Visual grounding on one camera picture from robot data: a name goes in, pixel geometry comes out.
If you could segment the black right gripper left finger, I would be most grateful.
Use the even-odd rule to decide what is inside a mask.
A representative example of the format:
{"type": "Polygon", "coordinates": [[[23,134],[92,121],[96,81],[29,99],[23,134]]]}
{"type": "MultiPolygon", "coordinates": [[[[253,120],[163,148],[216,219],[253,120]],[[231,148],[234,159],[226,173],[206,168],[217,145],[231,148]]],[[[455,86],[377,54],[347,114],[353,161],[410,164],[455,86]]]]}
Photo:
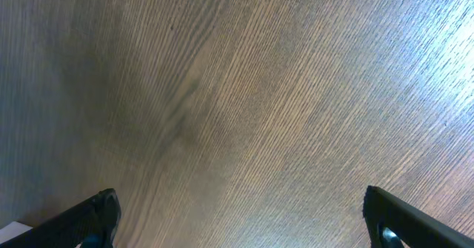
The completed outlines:
{"type": "Polygon", "coordinates": [[[121,207],[113,188],[4,242],[1,248],[113,248],[121,207]]]}

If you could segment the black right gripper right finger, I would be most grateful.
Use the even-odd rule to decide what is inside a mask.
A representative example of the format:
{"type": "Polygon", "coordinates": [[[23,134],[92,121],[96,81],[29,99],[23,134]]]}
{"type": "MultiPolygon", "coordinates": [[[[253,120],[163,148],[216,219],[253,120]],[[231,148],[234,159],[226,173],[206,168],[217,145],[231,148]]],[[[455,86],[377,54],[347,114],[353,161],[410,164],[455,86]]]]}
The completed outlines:
{"type": "Polygon", "coordinates": [[[367,188],[362,212],[372,248],[473,248],[473,239],[380,187],[367,188]]]}

